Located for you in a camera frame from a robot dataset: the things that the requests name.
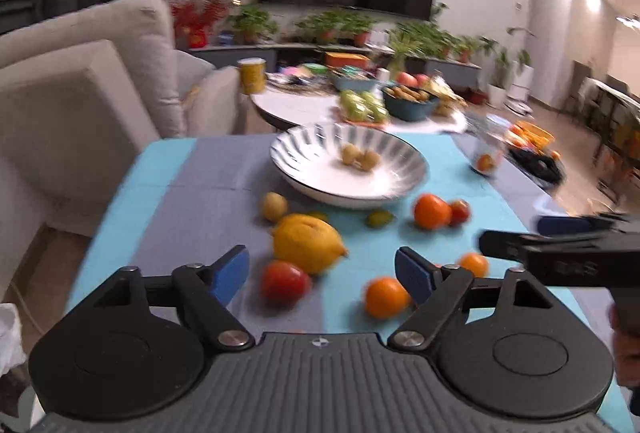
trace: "apple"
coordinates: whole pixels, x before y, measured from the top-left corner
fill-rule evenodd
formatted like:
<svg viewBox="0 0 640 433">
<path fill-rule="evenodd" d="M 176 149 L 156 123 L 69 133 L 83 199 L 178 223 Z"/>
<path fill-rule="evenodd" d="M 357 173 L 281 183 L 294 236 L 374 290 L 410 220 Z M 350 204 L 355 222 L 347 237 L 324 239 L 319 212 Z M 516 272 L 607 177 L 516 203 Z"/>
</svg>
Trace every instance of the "apple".
<svg viewBox="0 0 640 433">
<path fill-rule="evenodd" d="M 415 74 L 415 80 L 418 81 L 418 86 L 422 86 L 427 81 L 429 81 L 429 76 L 427 74 Z"/>
<path fill-rule="evenodd" d="M 260 291 L 271 303 L 292 306 L 311 290 L 309 275 L 292 263 L 272 261 L 262 274 Z"/>
<path fill-rule="evenodd" d="M 400 85 L 404 85 L 405 87 L 417 87 L 418 81 L 411 75 L 406 72 L 401 72 L 396 77 L 396 83 Z"/>
<path fill-rule="evenodd" d="M 465 223 L 471 217 L 471 207 L 464 200 L 454 200 L 449 203 L 451 208 L 451 227 Z"/>
</svg>

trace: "tray of green fruit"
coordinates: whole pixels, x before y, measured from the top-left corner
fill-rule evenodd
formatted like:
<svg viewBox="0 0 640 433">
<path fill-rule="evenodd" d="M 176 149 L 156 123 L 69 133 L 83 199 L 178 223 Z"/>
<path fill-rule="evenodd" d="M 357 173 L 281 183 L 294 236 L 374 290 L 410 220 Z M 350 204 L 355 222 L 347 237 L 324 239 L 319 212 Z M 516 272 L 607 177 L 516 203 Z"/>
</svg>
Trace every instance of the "tray of green fruit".
<svg viewBox="0 0 640 433">
<path fill-rule="evenodd" d="M 389 122 L 389 112 L 382 99 L 372 92 L 340 92 L 340 117 L 345 123 L 382 128 Z"/>
</svg>

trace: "metal screw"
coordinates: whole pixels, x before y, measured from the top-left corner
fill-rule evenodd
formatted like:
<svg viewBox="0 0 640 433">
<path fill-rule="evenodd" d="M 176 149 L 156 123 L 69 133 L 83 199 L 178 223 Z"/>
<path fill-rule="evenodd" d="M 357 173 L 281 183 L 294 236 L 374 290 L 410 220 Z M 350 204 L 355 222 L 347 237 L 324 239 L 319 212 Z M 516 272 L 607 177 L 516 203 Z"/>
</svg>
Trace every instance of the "metal screw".
<svg viewBox="0 0 640 433">
<path fill-rule="evenodd" d="M 225 347 L 244 347 L 249 342 L 249 334 L 242 330 L 225 330 L 218 335 L 218 342 Z"/>
<path fill-rule="evenodd" d="M 394 336 L 394 343 L 399 347 L 415 348 L 424 343 L 424 336 L 413 330 L 405 330 Z"/>
</svg>

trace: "orange box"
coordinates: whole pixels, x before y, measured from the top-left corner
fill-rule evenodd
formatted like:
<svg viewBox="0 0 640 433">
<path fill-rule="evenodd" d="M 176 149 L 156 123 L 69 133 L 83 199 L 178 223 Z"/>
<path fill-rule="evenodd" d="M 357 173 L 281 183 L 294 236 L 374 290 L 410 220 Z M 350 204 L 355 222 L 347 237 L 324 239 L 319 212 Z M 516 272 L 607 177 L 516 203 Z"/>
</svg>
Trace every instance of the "orange box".
<svg viewBox="0 0 640 433">
<path fill-rule="evenodd" d="M 358 68 L 366 68 L 369 58 L 362 54 L 345 54 L 342 52 L 325 52 L 324 64 L 328 67 L 340 68 L 347 65 Z"/>
</svg>

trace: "green olive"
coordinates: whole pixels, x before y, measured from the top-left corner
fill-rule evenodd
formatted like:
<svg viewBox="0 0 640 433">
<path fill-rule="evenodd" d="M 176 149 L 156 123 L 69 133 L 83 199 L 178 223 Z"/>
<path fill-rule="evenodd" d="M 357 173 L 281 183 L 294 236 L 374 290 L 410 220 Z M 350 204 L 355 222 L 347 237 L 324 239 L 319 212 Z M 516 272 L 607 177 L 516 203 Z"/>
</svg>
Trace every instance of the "green olive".
<svg viewBox="0 0 640 433">
<path fill-rule="evenodd" d="M 322 222 L 329 223 L 329 216 L 326 213 L 321 213 L 320 211 L 311 211 L 307 213 L 310 217 L 317 218 L 318 220 L 322 220 Z"/>
<path fill-rule="evenodd" d="M 395 216 L 384 209 L 376 209 L 367 215 L 366 224 L 372 229 L 382 229 L 393 221 Z"/>
</svg>

